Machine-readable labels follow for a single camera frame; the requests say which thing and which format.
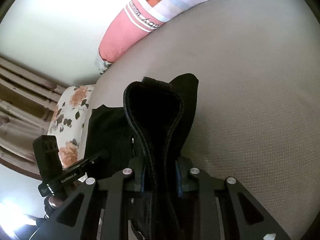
curtain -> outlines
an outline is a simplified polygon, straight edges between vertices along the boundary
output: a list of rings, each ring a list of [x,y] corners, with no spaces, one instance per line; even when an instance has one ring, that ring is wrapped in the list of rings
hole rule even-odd
[[[0,57],[0,163],[41,179],[32,142],[47,134],[65,88]]]

orange flower print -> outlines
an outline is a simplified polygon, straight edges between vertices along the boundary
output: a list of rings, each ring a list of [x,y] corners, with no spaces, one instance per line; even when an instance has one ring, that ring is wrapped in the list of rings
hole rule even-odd
[[[54,111],[53,111],[53,115],[52,115],[52,122],[57,120],[57,117],[58,117],[58,110],[59,110],[59,107],[58,105],[56,105]]]
[[[72,142],[66,142],[66,146],[59,149],[60,160],[64,168],[77,162],[78,147]]]
[[[81,104],[81,102],[87,97],[88,87],[80,86],[75,88],[75,93],[73,94],[69,104],[76,107]]]

white wall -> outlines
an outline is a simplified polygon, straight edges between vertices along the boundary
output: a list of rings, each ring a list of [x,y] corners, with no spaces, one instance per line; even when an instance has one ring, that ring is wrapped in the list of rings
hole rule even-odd
[[[40,183],[0,164],[0,202],[14,203],[24,214],[44,216],[44,198],[38,192]]]
[[[100,41],[130,0],[16,0],[0,24],[0,54],[64,85],[95,83]]]

floral pillow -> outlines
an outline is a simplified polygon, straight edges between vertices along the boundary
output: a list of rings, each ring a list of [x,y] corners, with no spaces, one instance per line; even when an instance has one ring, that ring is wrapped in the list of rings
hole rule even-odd
[[[78,147],[95,85],[69,87],[63,92],[53,113],[48,135],[55,135],[64,168],[78,158]]]

black fabric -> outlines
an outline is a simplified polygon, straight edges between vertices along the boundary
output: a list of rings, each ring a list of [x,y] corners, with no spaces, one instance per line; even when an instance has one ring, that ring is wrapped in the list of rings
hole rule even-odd
[[[122,107],[102,105],[93,109],[84,158],[100,153],[102,160],[87,175],[99,180],[128,167],[133,157],[132,134]]]
[[[124,107],[92,111],[84,158],[100,153],[103,161],[88,176],[103,179],[145,158],[144,194],[128,217],[145,239],[185,239],[185,216],[177,215],[175,160],[196,112],[198,79],[183,74],[170,83],[144,78],[124,92]]]
[[[139,233],[139,231],[136,229],[135,225],[131,223],[131,230],[136,236],[137,240],[143,240],[143,236]]]

